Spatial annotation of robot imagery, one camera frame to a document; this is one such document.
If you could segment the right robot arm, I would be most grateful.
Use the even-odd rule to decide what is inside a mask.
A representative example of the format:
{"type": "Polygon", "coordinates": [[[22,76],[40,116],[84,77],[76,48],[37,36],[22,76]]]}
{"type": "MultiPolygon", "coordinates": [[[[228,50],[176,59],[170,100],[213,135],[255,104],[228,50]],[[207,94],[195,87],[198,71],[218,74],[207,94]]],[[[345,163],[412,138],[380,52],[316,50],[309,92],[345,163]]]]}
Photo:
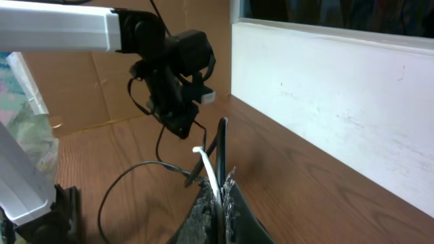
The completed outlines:
{"type": "MultiPolygon", "coordinates": [[[[226,174],[227,119],[209,147],[212,164],[202,147],[199,169],[207,176],[184,171],[200,190],[184,222],[169,243],[272,243],[273,239],[248,205],[240,187],[226,174]]],[[[19,234],[28,243],[77,243],[78,191],[50,184],[5,127],[1,128],[1,213],[8,243],[19,234]]]]}

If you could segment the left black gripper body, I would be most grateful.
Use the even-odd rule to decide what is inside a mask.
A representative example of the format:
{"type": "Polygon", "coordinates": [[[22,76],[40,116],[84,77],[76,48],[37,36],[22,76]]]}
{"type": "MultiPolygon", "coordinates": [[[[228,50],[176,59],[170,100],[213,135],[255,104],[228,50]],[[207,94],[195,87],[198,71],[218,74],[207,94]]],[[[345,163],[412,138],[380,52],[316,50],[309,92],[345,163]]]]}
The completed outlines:
{"type": "Polygon", "coordinates": [[[187,81],[181,75],[152,73],[145,82],[151,93],[146,105],[153,116],[179,138],[187,138],[199,113],[201,95],[213,91],[204,84],[202,74],[195,73],[187,81]]]}

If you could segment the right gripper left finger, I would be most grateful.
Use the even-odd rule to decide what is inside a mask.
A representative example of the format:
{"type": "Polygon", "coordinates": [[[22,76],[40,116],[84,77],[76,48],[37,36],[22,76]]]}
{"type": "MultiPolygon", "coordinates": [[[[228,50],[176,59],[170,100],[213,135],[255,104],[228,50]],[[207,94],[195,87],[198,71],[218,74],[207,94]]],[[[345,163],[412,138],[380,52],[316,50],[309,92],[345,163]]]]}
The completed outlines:
{"type": "Polygon", "coordinates": [[[199,183],[198,195],[184,222],[167,244],[216,244],[214,196],[208,180],[199,183]]]}

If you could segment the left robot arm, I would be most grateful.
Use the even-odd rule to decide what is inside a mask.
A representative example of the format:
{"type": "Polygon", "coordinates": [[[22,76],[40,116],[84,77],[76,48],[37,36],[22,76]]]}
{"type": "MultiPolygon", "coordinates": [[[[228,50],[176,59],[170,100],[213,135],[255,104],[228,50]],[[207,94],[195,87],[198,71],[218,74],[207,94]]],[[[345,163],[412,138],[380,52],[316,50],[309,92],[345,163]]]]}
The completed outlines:
{"type": "Polygon", "coordinates": [[[87,1],[2,1],[3,51],[94,51],[137,54],[130,68],[133,81],[144,81],[150,92],[145,106],[181,139],[189,136],[199,105],[215,100],[205,82],[216,58],[207,35],[186,30],[173,35],[158,9],[152,12],[93,7],[87,1]]]}

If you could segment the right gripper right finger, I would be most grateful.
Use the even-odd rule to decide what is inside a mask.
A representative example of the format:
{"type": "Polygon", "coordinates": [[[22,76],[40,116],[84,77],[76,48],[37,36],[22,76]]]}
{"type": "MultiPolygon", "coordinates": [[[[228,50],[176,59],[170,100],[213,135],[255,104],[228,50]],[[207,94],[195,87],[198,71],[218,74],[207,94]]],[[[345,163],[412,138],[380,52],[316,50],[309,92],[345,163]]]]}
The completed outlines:
{"type": "Polygon", "coordinates": [[[235,171],[228,173],[222,187],[226,243],[275,244],[234,180],[235,171]]]}

